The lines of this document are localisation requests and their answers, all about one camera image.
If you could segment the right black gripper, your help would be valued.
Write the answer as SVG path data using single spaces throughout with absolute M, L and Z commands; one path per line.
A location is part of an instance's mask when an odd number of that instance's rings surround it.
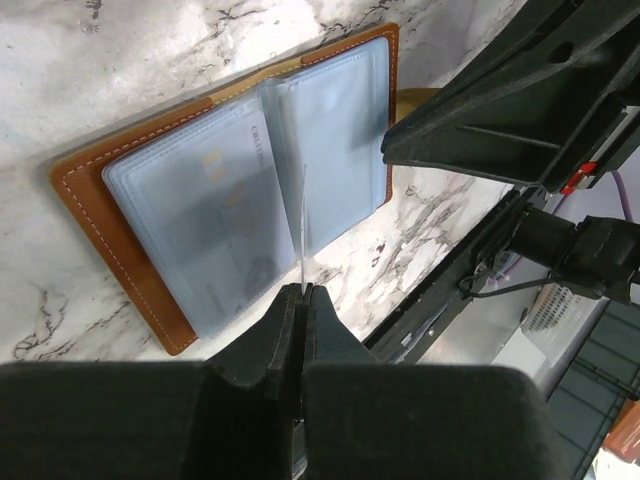
M 543 211 L 544 194 L 619 168 L 639 145 L 639 5 L 529 1 L 442 89 L 406 89 L 382 144 L 389 165 L 439 168 L 509 192 L 366 339 L 378 358 L 416 357 L 518 254 L 547 283 L 622 303 L 639 279 L 639 227 Z M 410 345 L 404 347 L 403 339 Z

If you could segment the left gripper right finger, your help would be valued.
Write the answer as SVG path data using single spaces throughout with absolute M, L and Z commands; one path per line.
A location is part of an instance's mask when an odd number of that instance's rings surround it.
M 566 479 L 543 398 L 523 372 L 375 360 L 310 289 L 302 407 L 310 479 Z

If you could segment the brown leather card holder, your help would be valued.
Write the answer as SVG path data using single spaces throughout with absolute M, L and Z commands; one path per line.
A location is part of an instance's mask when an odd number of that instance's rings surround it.
M 54 190 L 165 351 L 219 335 L 393 195 L 399 28 L 259 67 L 57 160 Z

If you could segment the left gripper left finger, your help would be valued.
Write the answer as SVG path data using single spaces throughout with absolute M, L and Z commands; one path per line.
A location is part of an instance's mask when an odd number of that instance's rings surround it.
M 5 479 L 288 479 L 300 288 L 206 361 L 1 369 Z

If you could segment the grey credit card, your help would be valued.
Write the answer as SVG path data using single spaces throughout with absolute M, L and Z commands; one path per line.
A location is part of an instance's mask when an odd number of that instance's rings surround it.
M 302 165 L 302 180 L 301 180 L 301 196 L 300 196 L 300 228 L 299 228 L 299 265 L 300 265 L 300 283 L 302 293 L 305 294 L 307 290 L 307 280 L 306 280 L 306 174 L 307 174 L 307 164 L 303 163 Z

